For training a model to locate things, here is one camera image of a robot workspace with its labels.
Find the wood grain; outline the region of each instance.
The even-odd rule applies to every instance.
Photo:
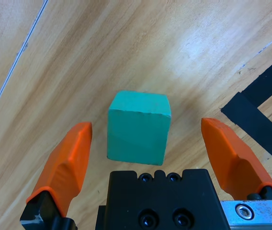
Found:
[[[0,1],[0,89],[43,0]]]
[[[83,189],[69,208],[93,230],[109,173],[207,168],[202,117],[230,125],[272,176],[272,157],[221,112],[272,64],[272,1],[51,1],[0,99],[0,229],[19,217],[54,146],[76,123],[93,123]],[[172,123],[164,165],[106,158],[107,110],[119,90],[167,94]],[[261,106],[272,120],[272,99]]]

